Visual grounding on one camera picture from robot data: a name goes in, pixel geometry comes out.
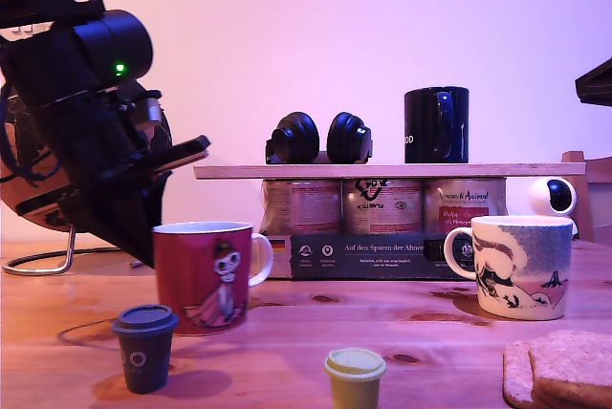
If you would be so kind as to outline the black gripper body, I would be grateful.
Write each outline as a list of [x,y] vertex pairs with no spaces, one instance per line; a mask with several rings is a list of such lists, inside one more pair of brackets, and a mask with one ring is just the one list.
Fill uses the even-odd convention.
[[79,92],[57,101],[16,98],[16,212],[66,218],[66,197],[127,195],[157,175],[204,158],[199,136],[172,142],[161,94],[141,86]]

